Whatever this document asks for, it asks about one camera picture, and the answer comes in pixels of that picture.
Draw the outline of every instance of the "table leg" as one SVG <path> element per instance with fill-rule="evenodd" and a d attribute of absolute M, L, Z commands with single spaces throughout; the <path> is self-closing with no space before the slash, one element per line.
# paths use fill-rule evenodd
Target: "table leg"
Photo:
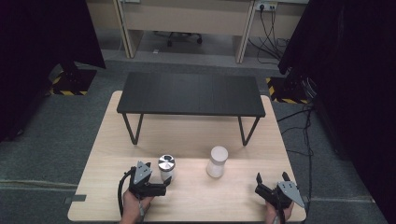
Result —
<path fill-rule="evenodd" d="M 128 133 L 131 136 L 131 140 L 134 145 L 137 145 L 137 141 L 139 140 L 140 127 L 142 126 L 143 115 L 144 114 L 140 114 L 139 124 L 137 125 L 136 137 L 134 137 L 134 133 L 132 133 L 131 125 L 129 124 L 129 120 L 126 114 L 122 113 L 122 117 L 124 118 L 126 128 L 128 129 Z"/>
<path fill-rule="evenodd" d="M 259 120 L 260 120 L 260 117 L 256 117 L 256 119 L 254 120 L 253 126 L 251 127 L 250 132 L 249 132 L 249 134 L 247 136 L 247 139 L 245 140 L 244 127 L 242 126 L 242 120 L 241 120 L 241 117 L 238 117 L 239 129 L 241 130 L 241 136 L 242 136 L 242 144 L 244 146 L 248 145 L 248 141 L 250 140 L 250 137 L 253 134 L 254 129 L 256 128 L 257 123 L 259 122 Z"/>

